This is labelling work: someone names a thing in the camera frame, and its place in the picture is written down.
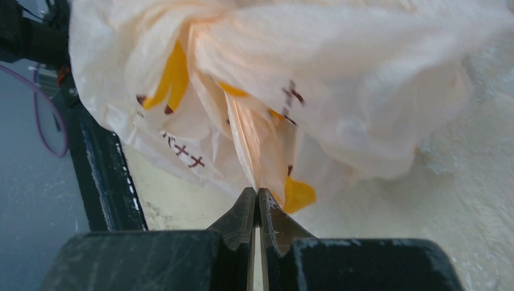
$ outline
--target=purple cable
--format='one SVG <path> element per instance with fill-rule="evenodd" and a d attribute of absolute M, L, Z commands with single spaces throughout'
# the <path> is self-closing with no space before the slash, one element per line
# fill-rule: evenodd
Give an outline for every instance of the purple cable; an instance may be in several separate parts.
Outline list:
<path fill-rule="evenodd" d="M 39 64 L 36 66 L 36 70 L 33 73 L 33 79 L 36 79 L 36 76 L 38 74 L 39 70 Z M 15 79 L 19 80 L 23 84 L 25 84 L 27 87 L 31 88 L 32 91 L 34 91 L 33 95 L 33 103 L 34 103 L 34 117 L 36 119 L 36 126 L 38 129 L 39 138 L 41 139 L 41 142 L 45 146 L 45 148 L 54 156 L 57 158 L 62 158 L 66 153 L 68 152 L 68 134 L 66 132 L 66 127 L 64 125 L 64 121 L 62 120 L 62 116 L 59 113 L 59 110 L 57 107 L 55 107 L 54 103 L 50 98 L 41 91 L 41 89 L 36 86 L 33 82 L 30 82 L 27 78 L 23 77 L 22 75 L 14 72 L 11 69 L 8 69 L 7 67 L 4 67 L 3 65 L 0 65 L 0 71 L 5 72 L 6 74 L 14 77 Z M 38 94 L 43 97 L 43 99 L 47 102 L 47 104 L 50 106 L 50 109 L 52 110 L 52 113 L 55 115 L 55 118 L 57 119 L 57 123 L 59 124 L 62 135 L 64 136 L 64 146 L 63 149 L 60 152 L 54 151 L 49 144 L 47 143 L 46 139 L 43 136 L 43 131 L 41 130 L 41 122 L 39 120 L 39 110 L 38 110 Z"/>

